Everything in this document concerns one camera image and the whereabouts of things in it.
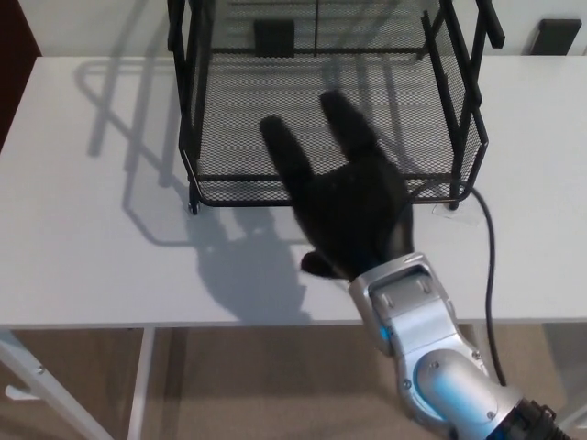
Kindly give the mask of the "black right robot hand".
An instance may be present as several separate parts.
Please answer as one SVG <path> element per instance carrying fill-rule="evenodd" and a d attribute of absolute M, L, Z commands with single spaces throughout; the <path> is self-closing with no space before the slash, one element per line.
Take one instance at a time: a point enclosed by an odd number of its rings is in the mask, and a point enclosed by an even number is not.
<path fill-rule="evenodd" d="M 414 252 L 413 210 L 404 177 L 384 155 L 364 115 L 338 91 L 323 93 L 320 104 L 347 160 L 333 171 L 313 172 L 280 117 L 263 118 L 260 133 L 313 246 L 301 260 L 302 271 L 353 281 Z"/>

